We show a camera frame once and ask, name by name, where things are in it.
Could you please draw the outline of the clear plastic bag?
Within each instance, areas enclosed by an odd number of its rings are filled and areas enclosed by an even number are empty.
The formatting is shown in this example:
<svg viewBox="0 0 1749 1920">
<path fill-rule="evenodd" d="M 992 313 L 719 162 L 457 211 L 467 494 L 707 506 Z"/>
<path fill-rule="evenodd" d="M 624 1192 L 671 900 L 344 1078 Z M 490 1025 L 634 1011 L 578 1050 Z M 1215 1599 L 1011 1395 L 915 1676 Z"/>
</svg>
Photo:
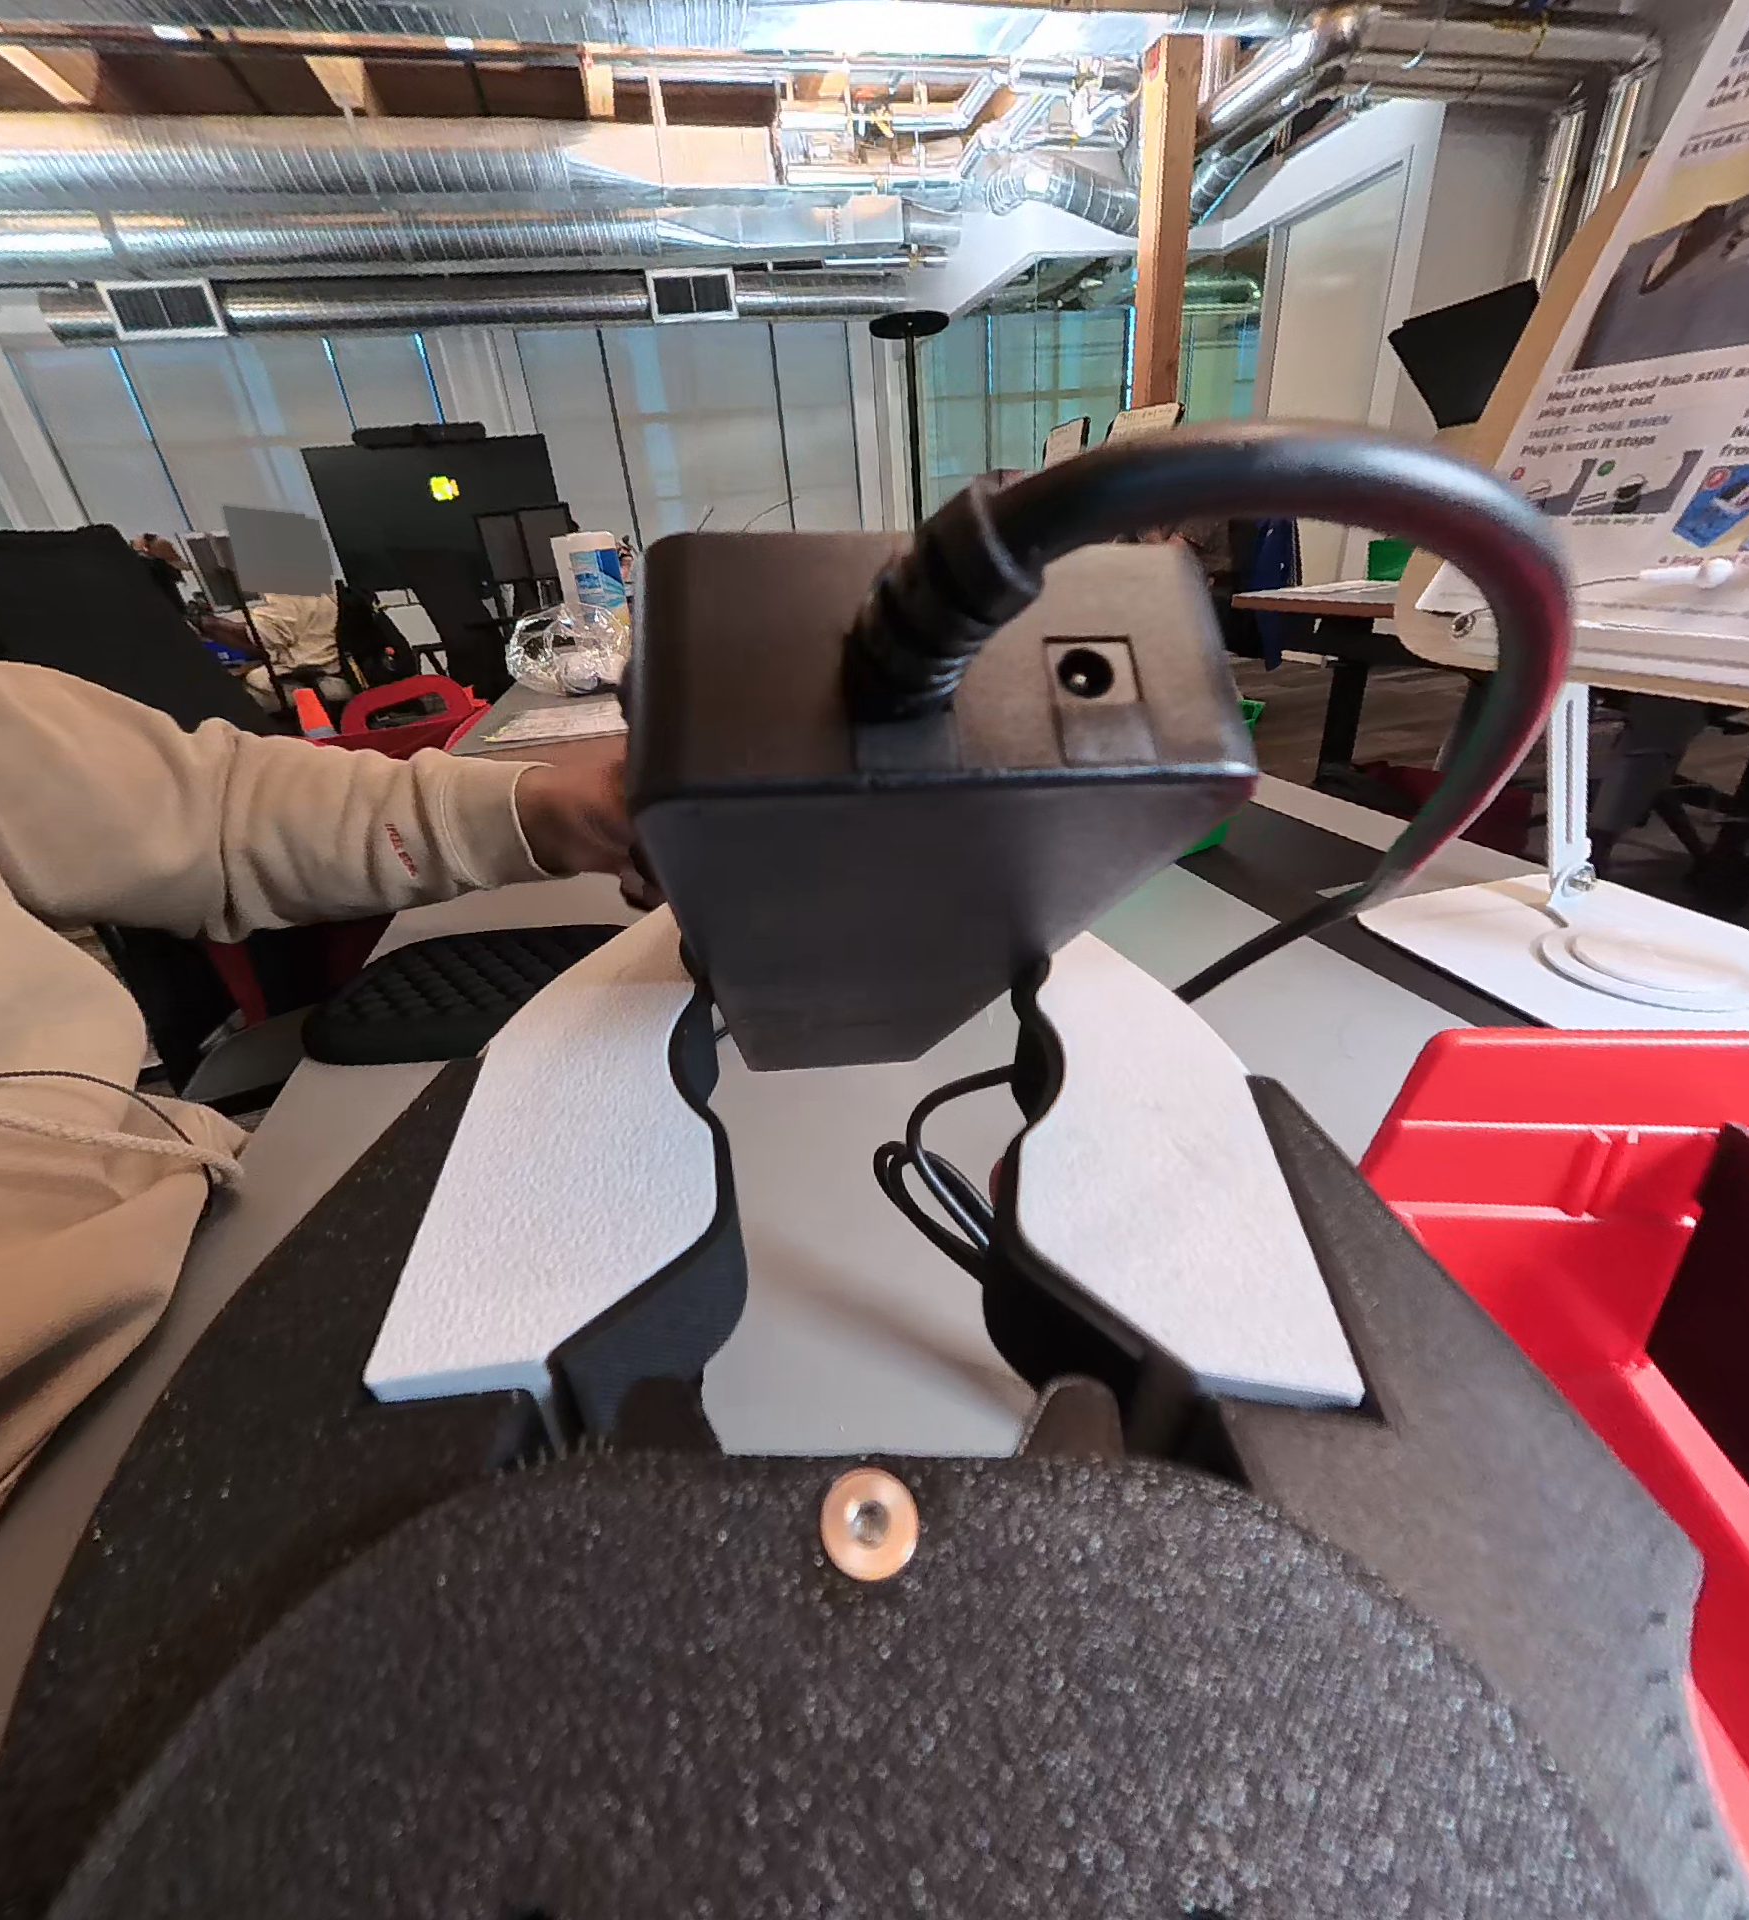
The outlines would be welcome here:
<svg viewBox="0 0 1749 1920">
<path fill-rule="evenodd" d="M 562 603 L 518 616 L 506 641 L 506 666 L 518 685 L 592 696 L 621 685 L 631 641 L 624 609 Z"/>
</svg>

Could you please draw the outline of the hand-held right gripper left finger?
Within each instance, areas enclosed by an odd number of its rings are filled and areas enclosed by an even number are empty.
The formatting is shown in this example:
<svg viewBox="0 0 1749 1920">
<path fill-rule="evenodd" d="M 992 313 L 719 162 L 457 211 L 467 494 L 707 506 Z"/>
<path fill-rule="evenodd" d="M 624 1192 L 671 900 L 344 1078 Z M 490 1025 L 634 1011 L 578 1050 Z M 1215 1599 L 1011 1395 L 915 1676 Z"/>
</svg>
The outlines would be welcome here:
<svg viewBox="0 0 1749 1920">
<path fill-rule="evenodd" d="M 715 1086 L 714 1001 L 673 916 L 531 998 L 481 1055 L 365 1387 L 621 1404 L 697 1383 L 748 1297 Z"/>
</svg>

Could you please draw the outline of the small red plastic bin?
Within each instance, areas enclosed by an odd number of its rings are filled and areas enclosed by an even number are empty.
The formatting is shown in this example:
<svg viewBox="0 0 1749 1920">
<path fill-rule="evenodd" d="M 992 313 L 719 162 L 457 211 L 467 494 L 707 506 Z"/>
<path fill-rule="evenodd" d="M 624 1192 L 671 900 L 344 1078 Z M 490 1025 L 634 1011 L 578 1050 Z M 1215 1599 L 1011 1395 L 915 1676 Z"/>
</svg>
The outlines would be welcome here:
<svg viewBox="0 0 1749 1920">
<path fill-rule="evenodd" d="M 1704 1555 L 1686 1694 L 1749 1868 L 1749 1484 L 1648 1355 L 1749 1031 L 1455 1030 L 1363 1171 Z"/>
</svg>

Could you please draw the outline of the silver ventilation duct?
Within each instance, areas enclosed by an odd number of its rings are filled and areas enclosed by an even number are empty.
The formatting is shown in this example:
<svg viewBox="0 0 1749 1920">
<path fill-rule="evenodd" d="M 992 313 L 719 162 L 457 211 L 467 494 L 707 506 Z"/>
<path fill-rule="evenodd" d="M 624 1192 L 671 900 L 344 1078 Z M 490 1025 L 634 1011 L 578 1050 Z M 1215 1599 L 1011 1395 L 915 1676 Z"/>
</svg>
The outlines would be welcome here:
<svg viewBox="0 0 1749 1920">
<path fill-rule="evenodd" d="M 1176 56 L 1198 228 L 1353 117 L 1485 108 L 1547 132 L 1554 239 L 1660 41 L 1644 3 L 0 2 L 0 285 L 1122 247 Z"/>
</svg>

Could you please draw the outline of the person's left forearm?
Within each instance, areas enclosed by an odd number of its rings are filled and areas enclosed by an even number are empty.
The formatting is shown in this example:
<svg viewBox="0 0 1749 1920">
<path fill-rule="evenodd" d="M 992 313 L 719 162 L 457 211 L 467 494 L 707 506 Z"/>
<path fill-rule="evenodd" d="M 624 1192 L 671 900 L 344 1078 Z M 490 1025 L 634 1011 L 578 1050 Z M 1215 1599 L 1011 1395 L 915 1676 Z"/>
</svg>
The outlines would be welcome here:
<svg viewBox="0 0 1749 1920">
<path fill-rule="evenodd" d="M 0 663 L 0 885 L 49 925 L 239 940 L 545 875 L 520 763 L 196 732 L 104 686 Z"/>
</svg>

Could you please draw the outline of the person's left hand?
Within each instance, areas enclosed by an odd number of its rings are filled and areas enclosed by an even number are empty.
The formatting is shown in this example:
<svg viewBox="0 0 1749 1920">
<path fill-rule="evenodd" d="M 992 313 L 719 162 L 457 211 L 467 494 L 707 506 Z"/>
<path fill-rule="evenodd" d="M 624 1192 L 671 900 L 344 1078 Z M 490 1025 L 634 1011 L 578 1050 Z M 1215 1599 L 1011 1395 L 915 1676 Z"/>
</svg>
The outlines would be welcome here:
<svg viewBox="0 0 1749 1920">
<path fill-rule="evenodd" d="M 527 848 L 548 877 L 613 877 L 624 899 L 648 913 L 666 905 L 639 850 L 627 809 L 627 747 L 533 761 L 516 780 L 515 804 Z"/>
</svg>

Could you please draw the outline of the black partition panel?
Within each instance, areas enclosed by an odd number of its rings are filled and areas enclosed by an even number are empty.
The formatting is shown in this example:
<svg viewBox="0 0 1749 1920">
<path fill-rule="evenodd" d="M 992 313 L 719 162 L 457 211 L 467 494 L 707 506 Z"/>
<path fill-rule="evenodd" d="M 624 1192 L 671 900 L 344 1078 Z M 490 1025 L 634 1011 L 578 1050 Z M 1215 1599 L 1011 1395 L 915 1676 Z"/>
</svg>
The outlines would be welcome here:
<svg viewBox="0 0 1749 1920">
<path fill-rule="evenodd" d="M 0 661 L 99 685 L 186 729 L 222 717 L 274 733 L 111 526 L 0 531 Z"/>
</svg>

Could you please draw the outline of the blue jacket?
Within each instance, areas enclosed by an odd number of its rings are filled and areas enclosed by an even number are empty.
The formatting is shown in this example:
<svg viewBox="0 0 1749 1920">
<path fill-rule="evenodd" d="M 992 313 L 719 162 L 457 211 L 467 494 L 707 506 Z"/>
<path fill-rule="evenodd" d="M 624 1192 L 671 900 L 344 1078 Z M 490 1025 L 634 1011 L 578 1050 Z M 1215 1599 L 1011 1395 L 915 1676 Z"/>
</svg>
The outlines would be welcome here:
<svg viewBox="0 0 1749 1920">
<path fill-rule="evenodd" d="M 1292 517 L 1260 517 L 1253 524 L 1251 555 L 1244 592 L 1286 591 L 1300 585 L 1299 526 Z M 1251 609 L 1253 648 L 1274 671 L 1290 651 L 1312 637 L 1312 621 L 1292 611 Z"/>
</svg>

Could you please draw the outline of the black wrist rest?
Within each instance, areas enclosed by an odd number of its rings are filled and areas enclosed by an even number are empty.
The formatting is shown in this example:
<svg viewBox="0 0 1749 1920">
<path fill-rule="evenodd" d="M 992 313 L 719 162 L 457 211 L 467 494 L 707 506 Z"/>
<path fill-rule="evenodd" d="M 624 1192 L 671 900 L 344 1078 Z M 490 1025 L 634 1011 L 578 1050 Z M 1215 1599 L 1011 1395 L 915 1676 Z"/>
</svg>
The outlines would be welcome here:
<svg viewBox="0 0 1749 1920">
<path fill-rule="evenodd" d="M 626 925 L 450 933 L 373 958 L 302 1025 L 304 1058 L 397 1066 L 478 1058 L 552 979 Z"/>
</svg>

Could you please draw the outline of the person's beige hoodie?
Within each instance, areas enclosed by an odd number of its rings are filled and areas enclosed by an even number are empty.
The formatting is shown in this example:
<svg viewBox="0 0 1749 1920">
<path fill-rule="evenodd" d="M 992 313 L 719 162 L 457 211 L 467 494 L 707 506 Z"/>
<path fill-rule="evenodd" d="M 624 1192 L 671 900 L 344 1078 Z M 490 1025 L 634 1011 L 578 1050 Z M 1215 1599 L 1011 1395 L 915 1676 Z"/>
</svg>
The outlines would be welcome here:
<svg viewBox="0 0 1749 1920">
<path fill-rule="evenodd" d="M 136 1092 L 119 979 L 0 885 L 0 1515 L 142 1344 L 239 1130 Z"/>
</svg>

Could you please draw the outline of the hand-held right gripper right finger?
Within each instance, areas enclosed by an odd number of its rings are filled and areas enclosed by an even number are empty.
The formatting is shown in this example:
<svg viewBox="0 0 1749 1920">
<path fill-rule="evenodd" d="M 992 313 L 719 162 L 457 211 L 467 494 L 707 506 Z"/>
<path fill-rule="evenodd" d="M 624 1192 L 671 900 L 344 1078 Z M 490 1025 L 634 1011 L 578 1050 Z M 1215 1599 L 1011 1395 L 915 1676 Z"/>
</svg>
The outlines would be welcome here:
<svg viewBox="0 0 1749 1920">
<path fill-rule="evenodd" d="M 1083 933 L 1011 992 L 1014 1098 L 989 1253 L 1201 1393 L 1358 1406 L 1367 1381 L 1244 1064 Z"/>
</svg>

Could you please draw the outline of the black floor lamp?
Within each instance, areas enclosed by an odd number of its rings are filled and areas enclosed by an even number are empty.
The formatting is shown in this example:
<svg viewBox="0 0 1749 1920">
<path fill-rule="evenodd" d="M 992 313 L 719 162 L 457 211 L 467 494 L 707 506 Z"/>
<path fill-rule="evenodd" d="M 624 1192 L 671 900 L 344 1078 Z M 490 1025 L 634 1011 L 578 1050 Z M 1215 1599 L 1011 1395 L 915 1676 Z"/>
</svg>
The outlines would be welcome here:
<svg viewBox="0 0 1749 1920">
<path fill-rule="evenodd" d="M 906 395 L 906 464 L 909 524 L 922 526 L 927 512 L 925 408 L 922 393 L 922 344 L 948 331 L 952 317 L 940 309 L 897 309 L 870 322 L 873 340 L 900 352 Z"/>
</svg>

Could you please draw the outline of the wooden post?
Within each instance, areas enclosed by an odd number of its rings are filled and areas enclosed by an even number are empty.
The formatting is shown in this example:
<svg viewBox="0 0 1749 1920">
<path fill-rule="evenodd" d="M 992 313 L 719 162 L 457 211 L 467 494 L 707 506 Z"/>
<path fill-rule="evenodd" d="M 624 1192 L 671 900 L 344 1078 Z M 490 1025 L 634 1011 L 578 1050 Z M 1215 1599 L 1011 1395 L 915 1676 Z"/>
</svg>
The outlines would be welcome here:
<svg viewBox="0 0 1749 1920">
<path fill-rule="evenodd" d="M 1133 408 L 1180 398 L 1183 287 L 1203 76 L 1205 38 L 1198 35 L 1162 38 L 1143 69 L 1128 389 Z"/>
</svg>

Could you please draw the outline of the black display screen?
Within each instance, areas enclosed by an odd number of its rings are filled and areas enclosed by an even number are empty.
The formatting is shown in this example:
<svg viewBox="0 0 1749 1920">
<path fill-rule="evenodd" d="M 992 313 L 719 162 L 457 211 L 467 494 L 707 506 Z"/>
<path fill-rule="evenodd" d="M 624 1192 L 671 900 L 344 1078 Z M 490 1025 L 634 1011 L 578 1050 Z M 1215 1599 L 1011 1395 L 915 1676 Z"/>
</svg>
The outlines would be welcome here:
<svg viewBox="0 0 1749 1920">
<path fill-rule="evenodd" d="M 474 421 L 370 427 L 300 452 L 342 577 L 420 588 L 451 570 L 474 588 L 548 578 L 550 539 L 578 531 L 538 434 Z"/>
</svg>

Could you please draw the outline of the red tote basket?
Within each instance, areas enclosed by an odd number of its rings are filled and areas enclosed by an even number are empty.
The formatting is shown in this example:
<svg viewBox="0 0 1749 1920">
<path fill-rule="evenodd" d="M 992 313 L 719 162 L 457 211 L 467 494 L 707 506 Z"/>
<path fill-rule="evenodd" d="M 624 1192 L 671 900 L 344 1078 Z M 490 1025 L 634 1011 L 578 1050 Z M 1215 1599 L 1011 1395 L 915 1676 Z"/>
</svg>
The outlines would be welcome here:
<svg viewBox="0 0 1749 1920">
<path fill-rule="evenodd" d="M 453 679 L 420 674 L 362 691 L 339 715 L 315 686 L 299 686 L 291 714 L 315 744 L 408 759 L 451 747 L 488 714 L 488 700 Z"/>
</svg>

